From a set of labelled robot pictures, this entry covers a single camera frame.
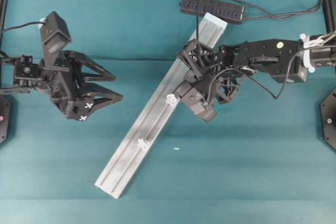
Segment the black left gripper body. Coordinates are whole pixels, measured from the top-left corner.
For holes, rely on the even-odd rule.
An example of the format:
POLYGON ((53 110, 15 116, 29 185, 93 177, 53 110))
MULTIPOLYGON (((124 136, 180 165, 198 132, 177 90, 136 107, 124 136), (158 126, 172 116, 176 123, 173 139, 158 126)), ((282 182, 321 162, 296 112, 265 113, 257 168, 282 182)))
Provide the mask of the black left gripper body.
POLYGON ((92 60, 76 51, 47 53, 40 61, 40 80, 35 89, 48 94, 67 119, 86 121, 93 108, 93 84, 86 83, 81 69, 92 60))

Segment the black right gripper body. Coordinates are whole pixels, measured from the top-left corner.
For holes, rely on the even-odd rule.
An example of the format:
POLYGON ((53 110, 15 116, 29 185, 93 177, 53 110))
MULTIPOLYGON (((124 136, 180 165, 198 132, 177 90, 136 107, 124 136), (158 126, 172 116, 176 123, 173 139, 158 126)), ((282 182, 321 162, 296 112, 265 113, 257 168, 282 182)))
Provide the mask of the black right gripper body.
POLYGON ((190 40, 176 57, 188 67, 184 81, 201 94, 206 103, 232 102, 238 93, 240 73, 231 65, 233 53, 215 50, 190 40))

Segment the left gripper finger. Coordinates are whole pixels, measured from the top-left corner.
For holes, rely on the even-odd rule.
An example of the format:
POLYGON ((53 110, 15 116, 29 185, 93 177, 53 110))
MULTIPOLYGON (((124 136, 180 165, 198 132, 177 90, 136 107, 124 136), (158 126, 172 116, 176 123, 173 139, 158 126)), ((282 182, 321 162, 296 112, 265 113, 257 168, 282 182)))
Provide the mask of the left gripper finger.
POLYGON ((90 109, 100 109, 104 106, 120 102, 123 95, 111 91, 96 83, 85 83, 83 85, 85 101, 90 104, 90 109))
POLYGON ((79 82, 114 81, 116 79, 116 76, 83 53, 65 50, 64 55, 71 64, 73 78, 79 82), (86 66, 97 74, 82 72, 82 66, 86 66))

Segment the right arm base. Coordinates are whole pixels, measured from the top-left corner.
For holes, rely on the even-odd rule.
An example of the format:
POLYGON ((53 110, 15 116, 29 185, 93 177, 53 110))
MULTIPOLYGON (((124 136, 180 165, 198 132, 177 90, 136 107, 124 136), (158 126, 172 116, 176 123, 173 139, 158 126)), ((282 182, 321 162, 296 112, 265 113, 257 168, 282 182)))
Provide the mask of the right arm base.
POLYGON ((320 103, 320 113, 323 139, 335 150, 335 88, 320 103))

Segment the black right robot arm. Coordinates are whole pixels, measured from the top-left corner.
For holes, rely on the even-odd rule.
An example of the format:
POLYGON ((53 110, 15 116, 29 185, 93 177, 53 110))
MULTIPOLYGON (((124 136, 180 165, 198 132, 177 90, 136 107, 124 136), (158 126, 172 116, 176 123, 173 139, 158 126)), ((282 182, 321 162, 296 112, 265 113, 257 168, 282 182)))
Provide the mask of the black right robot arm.
POLYGON ((196 39, 178 53, 189 68, 176 88, 180 98, 190 90, 202 104, 232 102, 244 78, 264 72, 278 83, 304 82, 316 67, 335 65, 335 32, 307 36, 299 40, 268 39, 221 45, 212 49, 196 39))

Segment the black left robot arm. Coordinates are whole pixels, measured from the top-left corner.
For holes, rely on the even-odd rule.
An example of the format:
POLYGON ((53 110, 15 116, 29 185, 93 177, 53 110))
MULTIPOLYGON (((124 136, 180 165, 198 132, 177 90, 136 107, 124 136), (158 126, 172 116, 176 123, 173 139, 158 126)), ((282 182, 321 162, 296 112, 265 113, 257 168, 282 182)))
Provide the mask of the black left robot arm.
POLYGON ((123 98, 98 84, 114 81, 115 76, 77 51, 62 50, 56 56, 46 54, 38 64, 33 63, 31 56, 4 57, 1 65, 14 67, 14 86, 1 88, 1 94, 40 91, 49 95, 67 119, 84 122, 96 110, 123 98))

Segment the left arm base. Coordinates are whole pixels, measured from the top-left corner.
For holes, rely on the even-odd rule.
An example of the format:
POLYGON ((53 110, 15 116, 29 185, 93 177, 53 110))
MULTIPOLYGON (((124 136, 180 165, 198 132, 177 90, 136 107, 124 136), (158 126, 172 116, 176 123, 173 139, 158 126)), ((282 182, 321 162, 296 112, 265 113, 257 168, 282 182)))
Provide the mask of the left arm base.
POLYGON ((9 132, 9 122, 10 122, 10 112, 11 112, 11 103, 4 95, 1 95, 1 144, 7 139, 9 132))

